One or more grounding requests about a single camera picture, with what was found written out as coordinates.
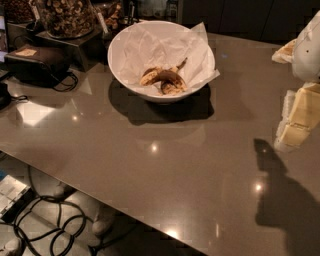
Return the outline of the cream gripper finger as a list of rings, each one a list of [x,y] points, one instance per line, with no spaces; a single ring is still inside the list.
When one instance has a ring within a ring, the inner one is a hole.
[[[280,49],[274,52],[272,60],[277,63],[286,64],[293,60],[293,50],[296,44],[296,39],[291,40]]]

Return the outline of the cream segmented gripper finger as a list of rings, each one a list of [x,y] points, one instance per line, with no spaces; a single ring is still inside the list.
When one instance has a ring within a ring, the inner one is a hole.
[[[280,152],[298,149],[320,123],[320,84],[306,82],[298,91],[288,90],[274,147]]]

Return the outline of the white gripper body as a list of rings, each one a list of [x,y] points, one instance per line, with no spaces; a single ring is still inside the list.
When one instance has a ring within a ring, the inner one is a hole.
[[[297,37],[292,72],[304,82],[320,82],[320,11]]]

